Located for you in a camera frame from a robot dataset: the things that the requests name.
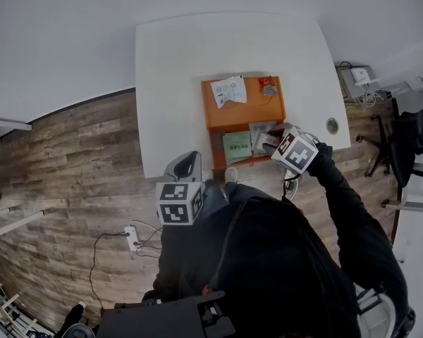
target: shoe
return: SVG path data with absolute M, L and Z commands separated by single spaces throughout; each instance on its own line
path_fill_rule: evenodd
M 236 183 L 238 182 L 238 170 L 235 167 L 230 167 L 226 169 L 226 172 L 224 173 L 224 180 L 227 183 Z
M 202 171 L 202 182 L 206 182 L 207 180 L 213 180 L 213 170 L 203 170 Z

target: orange box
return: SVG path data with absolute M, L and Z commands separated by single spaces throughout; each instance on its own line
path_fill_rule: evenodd
M 221 109 L 216 105 L 212 86 L 210 85 L 210 83 L 217 80 L 202 82 L 205 120 L 216 170 L 227 168 L 222 141 L 223 134 L 248 131 L 249 123 L 275 120 L 278 124 L 281 124 L 285 120 L 286 113 L 283 105 L 281 82 L 277 76 L 272 77 L 272 80 L 278 92 L 277 96 L 269 97 L 263 95 L 259 77 L 245 77 L 247 103 L 227 101 Z M 254 163 L 255 161 L 267 159 L 269 159 L 269 156 L 248 158 L 232 165 Z

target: white power strip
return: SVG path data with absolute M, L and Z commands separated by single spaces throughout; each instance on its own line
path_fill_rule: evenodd
M 135 227 L 124 227 L 124 232 L 127 237 L 128 247 L 131 251 L 136 251 L 136 249 L 141 244 L 140 238 Z

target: white table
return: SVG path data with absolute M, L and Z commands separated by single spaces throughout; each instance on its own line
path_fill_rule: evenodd
M 210 13 L 136 27 L 136 101 L 145 177 L 191 150 L 213 167 L 201 84 L 243 74 L 278 75 L 286 121 L 334 149 L 350 146 L 337 74 L 315 20 L 266 13 Z M 329 118 L 337 134 L 326 129 Z

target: hand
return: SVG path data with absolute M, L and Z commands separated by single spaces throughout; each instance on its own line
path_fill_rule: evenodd
M 325 143 L 317 143 L 318 154 L 315 159 L 310 163 L 307 171 L 311 177 L 316 177 L 320 170 L 323 169 L 323 165 L 333 163 L 332 161 L 332 146 L 326 145 Z

